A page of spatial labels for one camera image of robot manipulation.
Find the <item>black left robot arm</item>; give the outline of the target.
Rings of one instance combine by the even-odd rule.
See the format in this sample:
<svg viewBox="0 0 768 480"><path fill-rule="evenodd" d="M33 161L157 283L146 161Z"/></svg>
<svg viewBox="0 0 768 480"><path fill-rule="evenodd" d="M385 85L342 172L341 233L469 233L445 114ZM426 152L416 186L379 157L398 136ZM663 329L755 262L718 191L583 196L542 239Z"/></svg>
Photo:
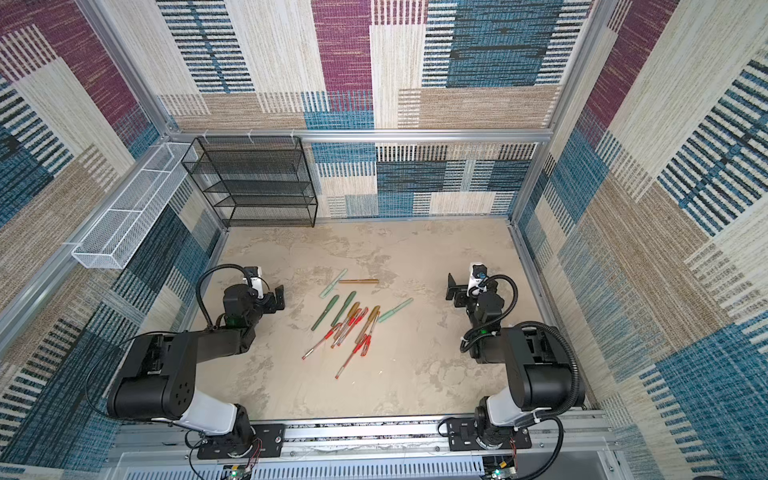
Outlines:
<svg viewBox="0 0 768 480"><path fill-rule="evenodd" d="M196 431L204 439L200 459L242 458L266 448L247 409L199 390L196 372L200 363L248 352L260 319L285 308L284 287L259 296L246 284L232 285L223 306L211 328L135 339L110 390L108 415Z"/></svg>

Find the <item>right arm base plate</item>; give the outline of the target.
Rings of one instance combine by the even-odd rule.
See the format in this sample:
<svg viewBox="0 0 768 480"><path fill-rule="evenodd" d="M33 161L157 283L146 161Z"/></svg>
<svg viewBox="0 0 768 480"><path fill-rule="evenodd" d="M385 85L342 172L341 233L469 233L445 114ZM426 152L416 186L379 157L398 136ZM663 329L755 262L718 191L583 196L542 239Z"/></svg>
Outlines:
<svg viewBox="0 0 768 480"><path fill-rule="evenodd" d="M446 417L438 424L438 433L448 440L451 451L530 449L530 435L522 429L484 424L469 417Z"/></svg>

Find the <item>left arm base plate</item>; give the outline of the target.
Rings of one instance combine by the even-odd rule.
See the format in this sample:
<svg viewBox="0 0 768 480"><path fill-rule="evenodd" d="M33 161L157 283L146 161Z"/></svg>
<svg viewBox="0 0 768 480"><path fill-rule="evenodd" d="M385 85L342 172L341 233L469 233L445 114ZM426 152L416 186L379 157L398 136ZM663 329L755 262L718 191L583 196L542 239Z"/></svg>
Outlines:
<svg viewBox="0 0 768 480"><path fill-rule="evenodd" d="M208 437L198 448L198 460L277 458L281 455L286 425L252 424L244 434Z"/></svg>

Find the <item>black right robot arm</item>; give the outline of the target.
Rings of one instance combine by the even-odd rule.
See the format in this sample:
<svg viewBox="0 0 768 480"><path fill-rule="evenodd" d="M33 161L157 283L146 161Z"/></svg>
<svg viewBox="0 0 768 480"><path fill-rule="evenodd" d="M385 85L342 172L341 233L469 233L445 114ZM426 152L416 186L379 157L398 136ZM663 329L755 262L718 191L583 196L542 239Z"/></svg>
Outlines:
<svg viewBox="0 0 768 480"><path fill-rule="evenodd" d="M475 264L466 284L447 277L446 299L465 310L471 325L459 351L506 371L506 386L475 408L473 447L503 448L523 430L583 404L576 354L558 328L538 321L503 325L519 301L511 277L489 275L483 264Z"/></svg>

